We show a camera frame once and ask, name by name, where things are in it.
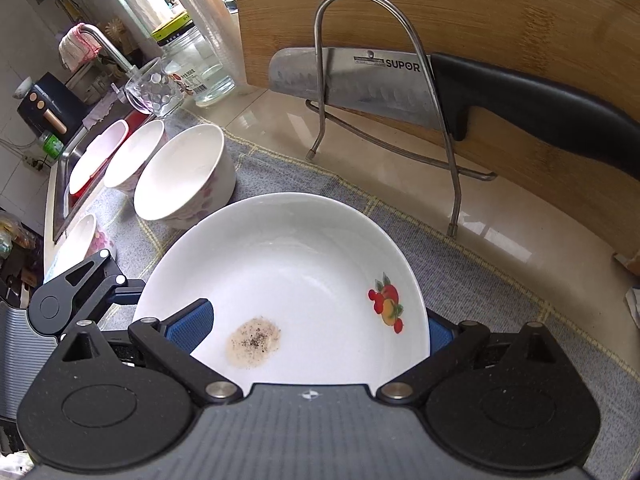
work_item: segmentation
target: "metal screw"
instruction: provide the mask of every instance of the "metal screw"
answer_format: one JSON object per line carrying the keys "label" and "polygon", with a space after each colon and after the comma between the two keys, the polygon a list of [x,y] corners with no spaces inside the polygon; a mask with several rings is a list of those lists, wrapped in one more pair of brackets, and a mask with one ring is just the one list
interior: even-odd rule
{"label": "metal screw", "polygon": [[208,396],[214,399],[227,399],[238,391],[238,387],[228,381],[216,381],[215,383],[207,384],[205,391]]}
{"label": "metal screw", "polygon": [[389,399],[406,399],[414,389],[407,383],[387,383],[382,386],[382,394]]}

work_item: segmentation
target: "white bowl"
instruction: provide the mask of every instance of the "white bowl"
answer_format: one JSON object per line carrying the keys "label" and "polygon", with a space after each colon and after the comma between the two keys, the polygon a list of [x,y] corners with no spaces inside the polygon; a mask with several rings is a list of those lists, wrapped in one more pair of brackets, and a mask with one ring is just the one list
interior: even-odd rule
{"label": "white bowl", "polygon": [[103,249],[110,250],[111,256],[116,258],[117,251],[113,241],[100,228],[95,216],[88,214],[71,229],[69,236],[58,249],[44,282],[52,280]]}
{"label": "white bowl", "polygon": [[133,197],[146,165],[168,140],[163,121],[141,126],[113,155],[104,173],[104,186]]}
{"label": "white bowl", "polygon": [[69,193],[78,195],[129,134],[127,121],[114,122],[89,144],[69,176]]}
{"label": "white bowl", "polygon": [[224,207],[236,168],[215,124],[199,124],[166,143],[140,176],[134,206],[140,218],[189,229]]}
{"label": "white bowl", "polygon": [[[404,307],[399,331],[369,299],[383,280],[394,287],[386,299]],[[246,394],[254,383],[368,384],[374,394],[430,354],[424,302],[400,249],[369,218],[321,196],[256,196],[203,220],[162,258],[134,319],[165,319],[198,298],[212,303],[214,324],[192,355]],[[228,338],[255,317],[280,329],[280,348],[238,367]]]}

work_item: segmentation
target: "kitchen knife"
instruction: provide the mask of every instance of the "kitchen knife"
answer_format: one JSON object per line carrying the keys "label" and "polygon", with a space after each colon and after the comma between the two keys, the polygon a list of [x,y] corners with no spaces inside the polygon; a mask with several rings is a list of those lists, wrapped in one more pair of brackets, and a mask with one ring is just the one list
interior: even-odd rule
{"label": "kitchen knife", "polygon": [[[418,57],[365,48],[322,50],[326,104],[439,130]],[[455,140],[479,106],[557,148],[599,160],[640,180],[640,123],[571,86],[447,54],[429,56],[440,107]],[[318,99],[313,47],[285,48],[269,65],[273,91]]]}

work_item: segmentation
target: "tiled wall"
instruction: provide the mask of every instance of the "tiled wall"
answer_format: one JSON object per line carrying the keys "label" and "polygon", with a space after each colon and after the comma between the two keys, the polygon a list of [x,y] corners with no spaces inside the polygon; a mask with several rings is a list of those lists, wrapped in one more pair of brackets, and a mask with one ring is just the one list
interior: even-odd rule
{"label": "tiled wall", "polygon": [[[41,6],[32,0],[0,0],[0,137],[16,145],[34,140],[16,111],[18,101],[12,94],[17,86],[27,76],[36,81],[45,72],[63,82],[70,75],[59,62],[54,33],[65,18],[61,19],[61,11],[52,6],[51,0]],[[0,206],[41,234],[48,178],[47,171],[28,168],[17,153],[0,144]]]}

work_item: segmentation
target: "jar lid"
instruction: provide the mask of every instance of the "jar lid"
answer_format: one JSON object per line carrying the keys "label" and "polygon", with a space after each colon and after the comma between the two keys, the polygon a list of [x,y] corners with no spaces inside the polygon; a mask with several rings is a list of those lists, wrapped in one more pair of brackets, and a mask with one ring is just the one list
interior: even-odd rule
{"label": "jar lid", "polygon": [[151,37],[158,42],[159,46],[165,46],[176,38],[179,38],[185,32],[195,27],[189,13],[184,10],[171,20],[160,25],[151,33]]}

